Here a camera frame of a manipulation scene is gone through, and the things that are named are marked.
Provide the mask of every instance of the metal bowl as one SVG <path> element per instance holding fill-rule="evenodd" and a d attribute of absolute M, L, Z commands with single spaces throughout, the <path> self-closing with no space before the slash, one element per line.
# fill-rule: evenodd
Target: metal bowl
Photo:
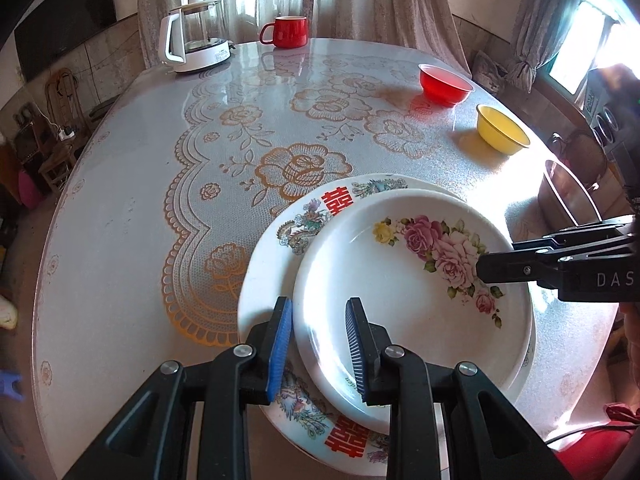
<path fill-rule="evenodd" d="M 587 190 L 575 175 L 557 160 L 545 162 L 538 203 L 542 216 L 552 231 L 602 220 Z"/>

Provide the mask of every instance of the yellow bowl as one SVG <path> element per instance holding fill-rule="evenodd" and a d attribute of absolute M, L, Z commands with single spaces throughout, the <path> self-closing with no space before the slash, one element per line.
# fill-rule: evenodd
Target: yellow bowl
<path fill-rule="evenodd" d="M 531 144 L 524 130 L 502 112 L 478 105 L 478 133 L 493 148 L 513 155 Z"/>

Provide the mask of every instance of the glass kettle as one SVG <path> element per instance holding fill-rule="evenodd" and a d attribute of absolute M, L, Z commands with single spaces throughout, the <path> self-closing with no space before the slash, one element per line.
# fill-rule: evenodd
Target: glass kettle
<path fill-rule="evenodd" d="M 158 55 L 176 72 L 201 70 L 227 59 L 222 0 L 189 0 L 165 16 Z"/>

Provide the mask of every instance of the white plate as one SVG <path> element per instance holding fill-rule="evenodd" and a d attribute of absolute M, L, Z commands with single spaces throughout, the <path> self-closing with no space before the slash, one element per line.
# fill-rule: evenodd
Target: white plate
<path fill-rule="evenodd" d="M 322 195 L 338 187 L 346 187 L 355 203 L 360 199 L 395 187 L 433 189 L 450 194 L 449 191 L 396 174 L 365 174 L 336 180 L 318 187 L 305 197 L 294 202 L 276 218 L 260 237 L 249 262 L 238 302 L 238 330 L 240 341 L 245 341 L 251 327 L 268 320 L 278 296 L 293 294 L 298 267 L 304 253 L 304 241 L 310 242 L 319 232 L 309 220 L 308 207 L 312 200 L 322 203 Z M 317 210 L 326 216 L 324 205 Z M 535 332 L 531 333 L 530 348 L 522 370 L 507 391 L 506 397 L 514 402 L 526 382 L 531 369 L 535 348 Z M 283 389 L 270 406 L 262 410 L 271 423 L 294 446 L 315 458 L 348 474 L 363 476 L 385 476 L 388 437 L 370 431 L 362 455 L 350 456 L 333 451 L 325 442 L 341 416 L 320 394 L 312 383 L 298 354 L 295 341 L 291 341 L 287 355 L 287 367 L 283 376 Z"/>
<path fill-rule="evenodd" d="M 475 274 L 481 253 L 510 250 L 482 215 L 431 190 L 393 190 L 345 210 L 308 248 L 293 293 L 313 382 L 340 412 L 388 433 L 388 408 L 366 406 L 354 383 L 344 306 L 358 296 L 392 342 L 438 365 L 472 361 L 506 391 L 529 344 L 529 289 L 487 286 Z"/>

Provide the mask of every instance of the table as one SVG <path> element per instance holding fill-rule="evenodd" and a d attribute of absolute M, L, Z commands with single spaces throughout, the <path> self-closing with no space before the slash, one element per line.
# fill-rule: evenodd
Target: table
<path fill-rule="evenodd" d="M 406 174 L 457 193 L 513 240 L 545 232 L 535 197 L 546 147 L 524 126 L 530 149 L 492 150 L 475 108 L 504 106 L 479 87 L 456 108 L 430 104 L 420 62 L 444 66 L 385 44 L 249 43 L 205 72 L 143 72 L 118 99 L 66 185 L 38 278 L 34 402 L 59 477 L 160 363 L 195 364 L 236 343 L 252 248 L 314 187 Z M 582 394 L 616 306 L 531 291 L 536 355 L 516 406 L 546 436 Z M 253 407 L 250 446 L 254 478 L 346 478 Z"/>

